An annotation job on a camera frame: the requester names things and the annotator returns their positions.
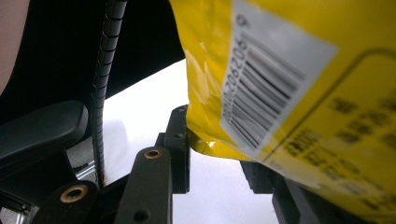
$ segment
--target printed number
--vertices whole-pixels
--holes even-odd
[[[231,69],[231,75],[232,75],[233,77],[239,78],[239,71],[232,68],[232,69]]]
[[[240,48],[233,48],[233,56],[241,61],[245,60],[245,52],[242,51]]]
[[[236,85],[236,80],[235,77],[228,75],[227,80],[231,83],[231,85],[235,86]]]
[[[246,27],[246,28],[250,28],[250,23],[248,22],[248,19],[241,14],[236,15],[236,24],[240,27]]]
[[[235,59],[235,57],[231,58],[231,66],[235,66],[237,69],[241,69],[242,68],[242,63],[240,63],[238,60]]]
[[[243,39],[235,39],[235,44],[241,49],[241,50],[246,50],[248,49],[248,43],[243,40]]]
[[[230,75],[227,76],[227,81],[225,82],[225,91],[231,94],[236,91],[236,81],[235,79],[230,80]]]
[[[224,99],[226,100],[226,105],[230,105],[233,101],[233,96],[228,92],[224,92]]]

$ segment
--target black plastic bracket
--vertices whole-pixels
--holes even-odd
[[[171,156],[166,148],[137,153],[114,223],[172,223]]]
[[[190,145],[186,122],[187,106],[172,111],[166,133],[160,133],[155,146],[166,147],[172,157],[173,190],[175,194],[190,191]]]
[[[96,185],[86,180],[63,185],[52,192],[32,223],[95,223],[97,191]]]
[[[241,166],[254,193],[274,193],[273,205],[280,224],[366,223],[264,165],[241,161]]]

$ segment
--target screw hole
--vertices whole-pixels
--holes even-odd
[[[160,150],[151,150],[145,153],[145,157],[148,159],[156,159],[161,157],[161,151]]]
[[[137,211],[134,214],[134,220],[136,222],[144,222],[147,219],[149,219],[149,212],[148,211],[141,210],[141,211]]]
[[[81,189],[73,189],[66,195],[66,197],[72,199],[79,196],[81,193],[82,193]]]

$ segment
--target black seat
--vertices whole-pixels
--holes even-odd
[[[81,102],[50,105],[0,126],[0,205],[41,206],[76,180],[65,150],[82,138],[88,111]]]

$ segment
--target brass grommet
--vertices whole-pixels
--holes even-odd
[[[84,198],[88,193],[88,187],[85,185],[75,185],[65,190],[61,195],[61,202],[74,203]]]
[[[161,151],[157,150],[157,149],[153,149],[153,150],[148,151],[148,152],[145,153],[145,157],[147,159],[151,159],[151,160],[152,159],[157,159],[157,158],[161,157],[161,155],[162,155]]]

